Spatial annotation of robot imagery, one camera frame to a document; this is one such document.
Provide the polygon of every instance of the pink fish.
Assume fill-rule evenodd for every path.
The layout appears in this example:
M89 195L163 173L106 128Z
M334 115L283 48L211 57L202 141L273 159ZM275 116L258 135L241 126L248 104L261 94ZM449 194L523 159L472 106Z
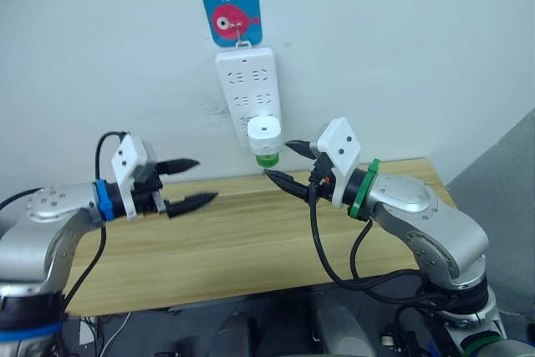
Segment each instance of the pink fish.
M224 39L237 39L236 26L242 36L251 23L259 24L260 18L249 18L243 10L233 4L222 4L211 14L211 23Z

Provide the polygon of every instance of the power outlet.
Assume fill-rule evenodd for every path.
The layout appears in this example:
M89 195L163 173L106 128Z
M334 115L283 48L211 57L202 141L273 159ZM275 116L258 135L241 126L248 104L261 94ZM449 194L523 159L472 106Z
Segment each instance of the power outlet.
M270 48L221 52L216 70L237 137L247 147L250 119L270 115L281 121L275 55Z

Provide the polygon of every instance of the wooden tabletop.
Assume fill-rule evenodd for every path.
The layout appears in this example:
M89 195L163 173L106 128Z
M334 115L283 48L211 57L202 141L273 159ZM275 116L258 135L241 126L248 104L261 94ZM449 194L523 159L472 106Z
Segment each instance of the wooden tabletop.
M380 169L417 176L454 206L428 160L384 162ZM293 175L307 182L306 171ZM104 256L69 311L112 314L330 280L314 249L303 201L280 191L265 176L167 185L162 196L178 200L199 191L219 191L219 196L172 220L162 215L110 222ZM349 278L349 250L364 223L322 200L318 225L331 265ZM99 232L82 239L67 288L93 258L98 243ZM357 260L366 276L415 267L408 248L378 225L364 240Z

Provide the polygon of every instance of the green ring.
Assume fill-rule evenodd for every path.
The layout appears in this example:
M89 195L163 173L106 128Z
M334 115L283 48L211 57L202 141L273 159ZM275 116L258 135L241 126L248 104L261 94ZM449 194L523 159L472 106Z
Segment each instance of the green ring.
M481 347L499 342L500 340L502 340L501 336L487 336L486 338L476 340L474 343L470 343L468 347L466 347L465 351L462 353L462 357L471 357L471 355Z
M359 215L360 207L362 206L362 203L366 198L369 186L371 185L371 182L374 180L375 175L377 175L377 172L379 171L379 163L381 163L381 161L375 158L374 161L369 164L368 172L366 173L366 176L364 176L362 183L360 183L359 191L357 192L357 197L355 197L353 205L349 210L349 215L353 219L357 219L357 216Z

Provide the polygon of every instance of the fish sticker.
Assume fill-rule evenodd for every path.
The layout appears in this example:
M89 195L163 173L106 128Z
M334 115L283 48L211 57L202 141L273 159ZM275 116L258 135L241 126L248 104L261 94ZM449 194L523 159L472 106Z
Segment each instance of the fish sticker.
M237 39L237 30L242 37L251 23L260 23L260 17L249 18L243 10L233 4L222 4L211 15L211 23L223 38Z
M256 45L262 41L259 0L203 0L211 37L221 47L242 41Z

